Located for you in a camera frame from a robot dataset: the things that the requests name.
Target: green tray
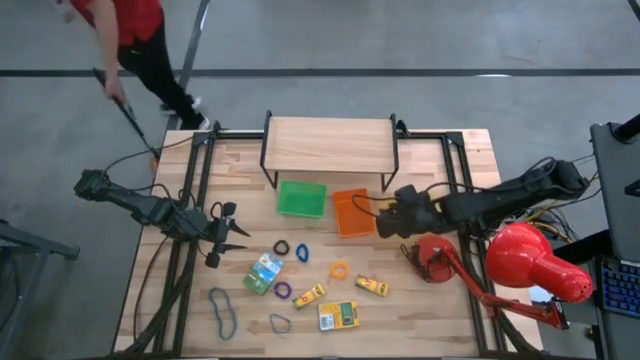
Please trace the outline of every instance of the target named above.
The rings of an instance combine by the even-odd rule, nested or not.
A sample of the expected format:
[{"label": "green tray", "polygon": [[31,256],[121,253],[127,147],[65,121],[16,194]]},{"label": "green tray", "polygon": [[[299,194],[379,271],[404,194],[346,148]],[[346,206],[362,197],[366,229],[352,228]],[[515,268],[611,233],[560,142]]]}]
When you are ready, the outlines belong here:
[{"label": "green tray", "polygon": [[280,185],[278,196],[280,214],[312,218],[324,216],[327,185],[300,181],[283,181]]}]

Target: yellow crayon box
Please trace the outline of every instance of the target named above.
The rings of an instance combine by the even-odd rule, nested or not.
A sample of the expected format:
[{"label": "yellow crayon box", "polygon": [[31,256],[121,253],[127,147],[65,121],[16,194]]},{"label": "yellow crayon box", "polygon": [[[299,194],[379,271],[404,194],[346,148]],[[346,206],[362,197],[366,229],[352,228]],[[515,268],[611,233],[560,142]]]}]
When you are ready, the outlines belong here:
[{"label": "yellow crayon box", "polygon": [[320,331],[348,329],[360,326],[354,301],[318,305]]},{"label": "yellow crayon box", "polygon": [[356,278],[356,286],[361,287],[365,290],[369,290],[372,293],[378,294],[380,296],[387,296],[387,294],[389,293],[389,285],[373,279],[369,279],[362,275],[358,275],[358,277]]},{"label": "yellow crayon box", "polygon": [[311,304],[315,299],[323,296],[326,293],[327,292],[322,287],[322,284],[318,284],[314,286],[311,290],[293,299],[293,306],[295,306],[297,310],[300,310],[303,307]]}]

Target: rubber band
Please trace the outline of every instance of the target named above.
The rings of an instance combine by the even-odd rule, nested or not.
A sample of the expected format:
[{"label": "rubber band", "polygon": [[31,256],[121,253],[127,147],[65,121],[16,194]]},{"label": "rubber band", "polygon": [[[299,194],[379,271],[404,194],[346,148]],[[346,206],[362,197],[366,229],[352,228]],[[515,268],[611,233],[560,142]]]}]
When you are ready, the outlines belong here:
[{"label": "rubber band", "polygon": [[[280,250],[280,245],[284,245],[285,250]],[[289,249],[291,249],[291,247],[285,240],[278,240],[276,244],[273,245],[273,252],[280,256],[287,255],[289,253]]]},{"label": "rubber band", "polygon": [[331,277],[336,279],[344,279],[347,277],[347,273],[349,272],[349,265],[346,262],[339,260],[331,264],[329,268],[329,273]]},{"label": "rubber band", "polygon": [[[282,294],[278,291],[278,288],[280,287],[285,287],[287,289],[287,292]],[[276,294],[277,297],[279,297],[280,299],[287,299],[289,296],[291,296],[291,285],[289,285],[289,283],[285,282],[285,281],[280,281],[278,283],[276,283],[273,286],[273,292]]]},{"label": "rubber band", "polygon": [[[233,330],[231,330],[231,334],[228,337],[224,337],[224,335],[222,335],[222,318],[220,317],[220,312],[218,311],[218,305],[213,300],[214,291],[220,291],[224,295],[225,299],[227,300],[227,308],[231,313],[231,322],[233,323]],[[213,312],[215,313],[216,319],[218,320],[218,336],[220,336],[220,339],[222,340],[230,340],[233,337],[233,335],[236,333],[236,329],[238,328],[238,319],[236,318],[236,312],[233,311],[233,308],[231,307],[231,300],[229,300],[229,294],[227,294],[226,291],[220,288],[213,288],[209,290],[209,301],[211,301],[211,303],[213,304]]]},{"label": "rubber band", "polygon": [[[287,330],[278,330],[278,328],[276,328],[276,324],[273,323],[273,318],[278,318],[280,320],[283,320],[287,323]],[[280,315],[280,314],[271,314],[269,315],[269,322],[271,323],[271,329],[273,330],[274,333],[276,334],[288,334],[291,332],[291,328],[293,327],[293,324],[291,323],[291,320],[287,319],[286,317]]]},{"label": "rubber band", "polygon": [[[304,250],[304,257],[300,255],[300,252],[301,252],[300,250]],[[309,248],[307,247],[307,245],[305,244],[298,245],[298,247],[296,248],[296,256],[298,257],[298,260],[300,260],[303,263],[306,263],[307,261],[309,261]]]}]

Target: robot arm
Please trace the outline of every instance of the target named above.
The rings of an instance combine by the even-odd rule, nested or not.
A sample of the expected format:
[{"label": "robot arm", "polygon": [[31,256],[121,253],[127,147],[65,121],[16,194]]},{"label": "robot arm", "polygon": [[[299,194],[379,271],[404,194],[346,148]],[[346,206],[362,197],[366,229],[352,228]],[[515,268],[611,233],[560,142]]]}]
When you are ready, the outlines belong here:
[{"label": "robot arm", "polygon": [[227,250],[244,249],[245,246],[225,244],[229,231],[249,236],[236,223],[233,215],[235,203],[222,205],[221,216],[209,221],[202,211],[182,209],[179,201],[171,198],[140,195],[135,191],[114,184],[102,170],[85,170],[75,185],[76,195],[91,201],[111,202],[131,211],[131,217],[142,225],[153,225],[164,234],[178,240],[206,240],[215,244],[207,255],[206,264],[216,268],[220,254]]},{"label": "robot arm", "polygon": [[398,189],[396,202],[376,217],[378,234],[446,233],[468,229],[481,237],[497,229],[504,218],[543,200],[579,198],[589,186],[571,162],[552,160],[522,176],[480,192],[456,193],[431,199],[428,189],[417,192],[413,185]]}]

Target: black pants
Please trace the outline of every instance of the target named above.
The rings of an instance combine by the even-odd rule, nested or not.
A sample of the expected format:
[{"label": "black pants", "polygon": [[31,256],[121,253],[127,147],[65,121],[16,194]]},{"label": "black pants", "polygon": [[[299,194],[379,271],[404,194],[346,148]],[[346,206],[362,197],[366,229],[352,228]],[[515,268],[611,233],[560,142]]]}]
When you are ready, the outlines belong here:
[{"label": "black pants", "polygon": [[182,130],[196,130],[202,115],[191,107],[191,99],[173,77],[169,62],[164,21],[147,41],[137,40],[133,45],[121,45],[118,61],[123,68],[138,76],[144,86],[182,119]]}]

